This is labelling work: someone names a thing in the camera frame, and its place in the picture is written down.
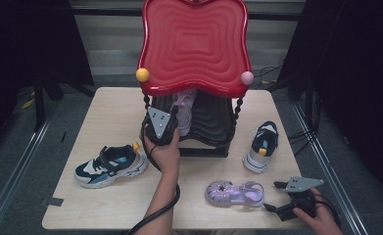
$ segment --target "sneaker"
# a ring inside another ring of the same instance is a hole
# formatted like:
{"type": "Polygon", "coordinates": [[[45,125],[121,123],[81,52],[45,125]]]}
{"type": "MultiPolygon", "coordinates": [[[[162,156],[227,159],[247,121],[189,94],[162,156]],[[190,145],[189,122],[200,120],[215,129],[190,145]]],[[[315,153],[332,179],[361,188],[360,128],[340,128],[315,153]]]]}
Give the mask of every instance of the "sneaker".
{"type": "Polygon", "coordinates": [[[196,89],[185,90],[172,96],[173,106],[178,106],[178,131],[180,136],[188,134],[191,127],[191,110],[197,94],[196,89]]]}
{"type": "Polygon", "coordinates": [[[250,151],[243,157],[243,165],[256,173],[262,173],[266,170],[270,156],[277,148],[276,124],[273,121],[267,121],[255,133],[250,151]]]}
{"type": "Polygon", "coordinates": [[[85,188],[104,188],[119,177],[132,177],[148,166],[146,155],[137,143],[123,147],[104,147],[99,157],[81,164],[74,171],[77,183],[85,188]]]}

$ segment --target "red lid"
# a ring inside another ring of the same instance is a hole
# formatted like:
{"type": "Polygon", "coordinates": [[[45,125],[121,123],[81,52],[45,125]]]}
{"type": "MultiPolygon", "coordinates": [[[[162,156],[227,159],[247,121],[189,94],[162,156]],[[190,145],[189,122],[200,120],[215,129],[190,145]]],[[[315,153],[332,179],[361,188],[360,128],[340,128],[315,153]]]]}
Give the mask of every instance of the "red lid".
{"type": "Polygon", "coordinates": [[[143,9],[145,40],[138,68],[151,96],[201,89],[238,98],[251,71],[246,49],[247,9],[241,0],[147,0],[143,9]]]}

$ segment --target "purple sandal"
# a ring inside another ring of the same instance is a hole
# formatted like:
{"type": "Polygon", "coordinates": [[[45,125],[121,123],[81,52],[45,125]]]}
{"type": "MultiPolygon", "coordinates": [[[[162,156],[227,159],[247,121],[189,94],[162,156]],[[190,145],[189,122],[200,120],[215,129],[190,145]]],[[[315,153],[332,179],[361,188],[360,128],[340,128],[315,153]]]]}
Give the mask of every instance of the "purple sandal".
{"type": "Polygon", "coordinates": [[[185,90],[172,95],[173,106],[178,106],[178,130],[180,136],[185,136],[191,127],[191,109],[197,90],[185,90]]]}
{"type": "Polygon", "coordinates": [[[223,207],[231,205],[260,207],[263,204],[263,187],[255,181],[235,186],[230,181],[219,180],[207,187],[206,197],[212,204],[223,207]]]}

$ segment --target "wooden table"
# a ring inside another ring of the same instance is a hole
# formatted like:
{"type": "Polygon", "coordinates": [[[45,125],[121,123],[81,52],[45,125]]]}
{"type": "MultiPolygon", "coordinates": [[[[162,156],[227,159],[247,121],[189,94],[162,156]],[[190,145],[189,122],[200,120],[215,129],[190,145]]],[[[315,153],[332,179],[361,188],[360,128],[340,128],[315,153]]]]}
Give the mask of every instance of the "wooden table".
{"type": "MultiPolygon", "coordinates": [[[[132,178],[121,177],[103,189],[82,188],[75,182],[73,172],[77,166],[96,158],[105,145],[140,143],[139,129],[145,113],[139,88],[106,87],[97,90],[53,196],[64,201],[60,207],[48,207],[42,221],[44,228],[127,230],[143,218],[161,175],[151,164],[142,174],[132,178]]],[[[228,157],[181,158],[178,181],[181,198],[174,208],[173,228],[305,227],[299,219],[282,222],[264,207],[219,208],[205,198],[205,190],[212,181],[224,179],[240,185],[255,180],[264,187],[265,202],[280,207],[289,203],[289,196],[276,189],[273,181],[287,181],[292,175],[301,176],[270,93],[249,90],[228,157]],[[242,158],[250,148],[255,130],[267,120],[277,125],[279,147],[273,153],[266,172],[256,174],[243,166],[242,158]]]]}

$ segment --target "shoe sole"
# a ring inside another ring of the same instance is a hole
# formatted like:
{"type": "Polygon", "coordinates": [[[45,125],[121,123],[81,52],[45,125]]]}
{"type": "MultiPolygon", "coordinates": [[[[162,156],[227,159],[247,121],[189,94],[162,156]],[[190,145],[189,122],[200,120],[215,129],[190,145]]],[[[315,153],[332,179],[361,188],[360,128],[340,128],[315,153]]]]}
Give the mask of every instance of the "shoe sole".
{"type": "Polygon", "coordinates": [[[243,165],[247,169],[256,173],[262,173],[267,168],[267,164],[259,164],[256,161],[254,161],[252,158],[250,158],[249,153],[243,157],[243,165]]]}
{"type": "Polygon", "coordinates": [[[84,188],[89,188],[89,189],[100,189],[100,188],[105,188],[111,184],[113,184],[118,178],[120,177],[133,177],[136,175],[141,174],[146,168],[148,167],[148,160],[146,157],[141,155],[139,163],[134,167],[130,167],[128,169],[122,169],[118,171],[116,175],[113,177],[109,177],[106,180],[102,182],[98,182],[95,184],[86,184],[83,182],[80,182],[77,180],[77,183],[81,185],[84,188]]]}

